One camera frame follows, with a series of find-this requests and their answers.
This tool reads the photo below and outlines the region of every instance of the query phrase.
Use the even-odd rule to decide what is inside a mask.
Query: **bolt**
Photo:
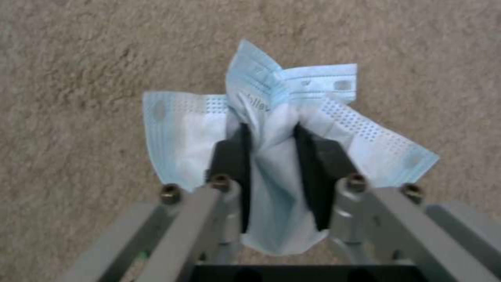
[[[210,183],[214,189],[218,189],[223,193],[229,191],[229,177],[226,174],[216,174],[210,178]]]
[[[400,187],[400,191],[416,205],[421,204],[424,200],[424,192],[417,185],[406,183]]]
[[[160,200],[166,205],[173,205],[181,200],[181,189],[175,183],[169,183],[162,186],[160,191]]]
[[[352,173],[348,175],[346,179],[346,185],[348,190],[352,193],[362,193],[367,188],[365,177],[358,173]]]

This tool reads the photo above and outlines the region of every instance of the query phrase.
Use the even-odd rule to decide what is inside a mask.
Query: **surgical mask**
[[[253,138],[252,195],[242,241],[272,255],[304,252],[324,238],[326,231],[316,230],[302,192],[292,138],[297,122],[340,141],[373,183],[417,179],[437,160],[435,154],[409,142],[401,154],[386,156],[385,163],[397,170],[378,170],[378,160],[367,152],[379,150],[384,142],[364,142],[358,131],[337,125],[340,121],[332,117],[332,107],[355,99],[356,71],[356,65],[284,70],[263,51],[242,41],[227,72],[226,96],[147,92],[143,98],[147,145],[161,182],[176,182],[192,192],[204,182],[215,143],[245,122]],[[348,107],[346,111],[354,112]],[[393,138],[378,140],[403,138],[390,135]],[[403,171],[397,164],[409,166],[406,177],[396,176]]]
[[[163,184],[193,192],[204,183],[212,147],[225,139],[226,98],[146,92],[143,119],[150,160]]]
[[[362,116],[344,103],[324,98],[303,126],[338,141],[374,187],[416,182],[438,155]]]
[[[326,236],[326,230],[316,229],[303,194],[296,124],[339,141],[376,186],[415,181],[437,160],[344,104],[354,97],[356,66],[320,66],[315,71],[277,71],[270,57],[244,41],[226,76],[231,118],[249,124],[253,136],[251,208],[242,239],[267,254],[302,253]]]

